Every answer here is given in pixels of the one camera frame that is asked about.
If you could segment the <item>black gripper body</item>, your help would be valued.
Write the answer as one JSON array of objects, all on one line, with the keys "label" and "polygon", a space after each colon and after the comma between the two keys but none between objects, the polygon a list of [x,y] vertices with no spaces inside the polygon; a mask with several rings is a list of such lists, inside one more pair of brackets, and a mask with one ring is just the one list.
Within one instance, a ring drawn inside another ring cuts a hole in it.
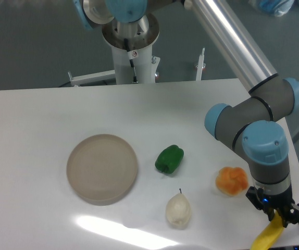
[{"label": "black gripper body", "polygon": [[276,195],[266,194],[261,188],[249,187],[245,195],[257,210],[265,213],[266,207],[271,207],[279,214],[279,211],[291,210],[294,213],[294,221],[299,221],[299,204],[293,199],[292,187]]}]

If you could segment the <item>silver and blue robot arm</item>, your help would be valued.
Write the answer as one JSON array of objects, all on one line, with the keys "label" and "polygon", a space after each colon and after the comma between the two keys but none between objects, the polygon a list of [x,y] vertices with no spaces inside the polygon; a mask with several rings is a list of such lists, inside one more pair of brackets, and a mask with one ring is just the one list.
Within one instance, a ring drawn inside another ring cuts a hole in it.
[{"label": "silver and blue robot arm", "polygon": [[[118,84],[155,82],[152,45],[159,25],[153,12],[169,1],[74,1],[87,29],[102,26],[113,51]],[[284,227],[299,224],[292,197],[288,142],[278,120],[299,109],[299,82],[282,79],[225,1],[183,1],[193,11],[248,91],[237,106],[217,104],[206,114],[205,128],[249,165],[250,202]]]}]

